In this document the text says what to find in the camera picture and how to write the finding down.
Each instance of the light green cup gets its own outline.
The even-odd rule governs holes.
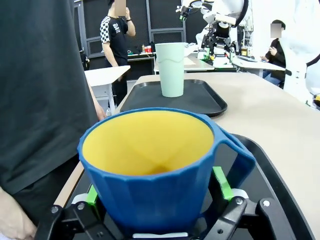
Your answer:
[[[168,98],[184,94],[185,44],[160,43],[155,45],[162,95]]]

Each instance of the table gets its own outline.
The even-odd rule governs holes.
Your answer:
[[[206,81],[227,102],[228,110],[213,120],[228,132],[250,138],[264,149],[299,205],[315,239],[320,239],[317,191],[320,111],[314,111],[282,89],[249,73],[187,73],[185,78]],[[144,76],[136,84],[159,80],[158,75]],[[79,163],[55,204],[66,205],[83,171]]]
[[[142,61],[142,60],[153,60],[155,61],[155,52],[152,53],[140,53],[128,55],[128,62]]]
[[[215,68],[204,62],[199,60],[198,58],[196,58],[195,56],[188,56],[185,57],[185,63],[186,62],[193,62],[194,64],[190,64],[190,65],[184,65],[184,71],[185,72],[206,72],[206,71],[213,71]],[[158,66],[158,61],[155,61],[155,65],[154,65],[154,74],[157,74],[159,72],[159,66]]]
[[[234,57],[232,60],[232,64],[241,68],[246,69],[248,72],[258,75],[259,77],[263,77],[264,71],[263,70],[278,70],[278,71],[285,71],[286,69],[269,62],[253,62],[253,61],[246,61],[240,58]]]
[[[104,89],[102,89],[102,95],[100,95],[99,93],[95,93],[95,95],[97,99],[102,99],[106,97],[105,94],[107,93],[111,114],[114,114],[116,110],[114,95],[112,92],[112,83],[114,83],[129,69],[130,66],[116,66],[84,71],[85,77],[93,89],[95,87],[105,86],[106,92],[104,91]]]

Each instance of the black tray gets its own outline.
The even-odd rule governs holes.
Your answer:
[[[240,188],[246,191],[249,199],[253,202],[257,203],[259,200],[264,198],[273,198],[278,201],[289,220],[296,239],[315,240],[315,237],[313,236],[310,227],[300,208],[298,207],[295,199],[293,198],[283,179],[275,170],[273,164],[271,163],[265,152],[262,150],[262,148],[248,138],[239,135],[235,136],[247,147],[247,149],[254,155],[257,160],[256,167],[253,169],[248,178],[243,182]],[[227,175],[236,156],[236,152],[231,150],[226,145],[221,145],[217,150],[214,165],[222,167],[224,174]],[[67,207],[70,206],[72,199],[76,195],[88,192],[90,186],[90,180],[84,173],[78,185],[76,186]],[[203,202],[202,210],[206,210],[211,202],[212,198],[208,191]],[[119,232],[118,228],[108,214],[106,214],[104,222],[118,240],[123,239],[123,235],[121,234],[121,232]],[[204,223],[204,221],[199,220],[194,228],[194,233],[199,234],[200,232],[205,230],[205,226],[206,224]],[[248,230],[241,228],[238,228],[231,238],[231,240],[252,239],[253,238],[249,234]],[[74,240],[88,240],[88,237],[84,233],[77,234],[74,237]]]
[[[202,80],[184,80],[180,97],[162,96],[159,81],[135,85],[120,112],[143,108],[173,108],[215,117],[227,110],[227,103]]]

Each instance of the hand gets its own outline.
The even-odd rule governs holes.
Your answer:
[[[95,107],[96,115],[98,116],[99,121],[102,121],[103,119],[107,118],[107,115],[104,109],[102,108],[102,106],[100,106],[97,100],[94,101],[94,107]]]
[[[125,9],[125,19],[127,19],[127,20],[130,19],[130,10],[129,10],[129,8]]]
[[[272,56],[275,56],[277,54],[277,49],[273,46],[269,48],[269,52],[271,53]]]
[[[269,59],[268,59],[268,58],[266,58],[266,56],[261,56],[260,58],[261,58],[261,60],[262,60],[262,61],[269,62]]]
[[[0,202],[0,233],[9,239],[34,239],[37,228],[14,198],[1,188]]]

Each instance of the beige table top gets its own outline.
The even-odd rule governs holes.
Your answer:
[[[206,81],[227,102],[227,111],[214,121],[264,149],[320,239],[320,111],[250,73],[187,73],[185,79]],[[151,81],[159,75],[143,76],[136,84]],[[56,204],[67,203],[82,172],[79,164]]]
[[[277,66],[274,64],[271,64],[269,62],[263,62],[263,61],[246,61],[237,57],[234,57],[232,60],[232,64],[236,65],[240,68],[244,68],[244,69],[265,69],[265,70],[278,70],[278,71],[285,71],[286,69],[281,67],[281,66]]]
[[[196,58],[195,56],[188,56],[188,57],[185,57],[189,60],[191,60],[192,62],[194,62],[195,64],[193,65],[184,65],[184,70],[185,71],[209,71],[209,70],[214,70],[215,68],[204,62],[204,61],[201,61],[199,60],[198,58]],[[158,66],[158,61],[156,60],[155,61],[155,64],[154,64],[154,69],[153,69],[155,72],[159,72],[159,66]]]

